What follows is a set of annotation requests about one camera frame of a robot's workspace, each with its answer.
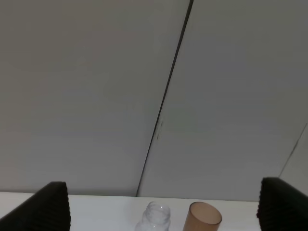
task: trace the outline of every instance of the brown plastic cup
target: brown plastic cup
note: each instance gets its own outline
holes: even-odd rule
[[[216,231],[222,221],[220,212],[204,202],[189,206],[183,231]]]

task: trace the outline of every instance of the clear glass jar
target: clear glass jar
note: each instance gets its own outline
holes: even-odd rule
[[[170,208],[152,201],[143,212],[141,221],[135,231],[168,231],[170,225]]]

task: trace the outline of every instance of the white wall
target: white wall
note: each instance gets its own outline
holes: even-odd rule
[[[140,196],[258,200],[307,121],[307,11],[194,1]]]
[[[293,154],[286,163],[281,178],[308,195],[308,129],[305,128]]]
[[[135,195],[188,0],[0,3],[0,190]]]

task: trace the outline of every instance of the cup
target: cup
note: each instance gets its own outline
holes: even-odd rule
[[[222,221],[221,213],[204,202],[189,206],[183,231],[216,231]]]

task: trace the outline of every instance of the white tabletop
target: white tabletop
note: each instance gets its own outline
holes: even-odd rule
[[[31,195],[0,192],[0,217]],[[133,231],[151,201],[170,207],[170,231],[182,231],[189,205],[195,201],[207,202],[221,212],[218,231],[260,231],[256,218],[257,202],[70,195],[71,231]]]

